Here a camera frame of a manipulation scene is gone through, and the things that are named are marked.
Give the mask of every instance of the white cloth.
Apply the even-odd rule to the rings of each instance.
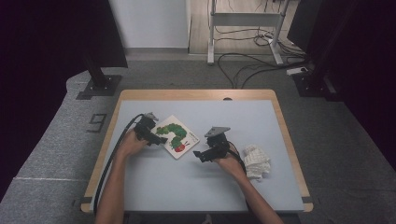
[[[247,168],[247,177],[261,179],[263,173],[271,171],[270,158],[259,146],[249,145],[244,149],[246,157],[244,163]]]

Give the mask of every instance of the person's right hand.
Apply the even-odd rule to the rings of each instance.
[[[233,147],[233,145],[230,145],[230,150],[238,154],[238,151],[235,147]],[[223,159],[215,159],[214,162],[216,162],[225,172],[232,175],[236,179],[246,176],[241,164],[239,164],[238,160],[230,153],[227,153],[226,157]]]

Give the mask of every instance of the children's book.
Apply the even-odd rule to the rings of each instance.
[[[199,142],[199,138],[173,115],[155,126],[152,132],[168,138],[164,146],[175,159],[180,158]]]

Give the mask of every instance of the gray carpet floor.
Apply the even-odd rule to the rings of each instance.
[[[114,96],[76,100],[90,76],[67,81],[62,106],[0,204],[0,223],[94,222],[79,210],[80,199],[122,90],[231,88],[219,68],[203,60],[128,64],[103,69],[122,75]],[[251,62],[223,64],[235,74]],[[301,223],[396,223],[396,174],[344,103],[301,98],[285,70],[257,75],[246,89],[276,92],[314,202],[312,212],[298,215]],[[97,133],[89,132],[100,129],[90,124],[95,114],[106,114]]]

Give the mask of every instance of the wall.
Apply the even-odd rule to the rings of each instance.
[[[125,49],[188,47],[190,0],[109,0],[109,3]]]

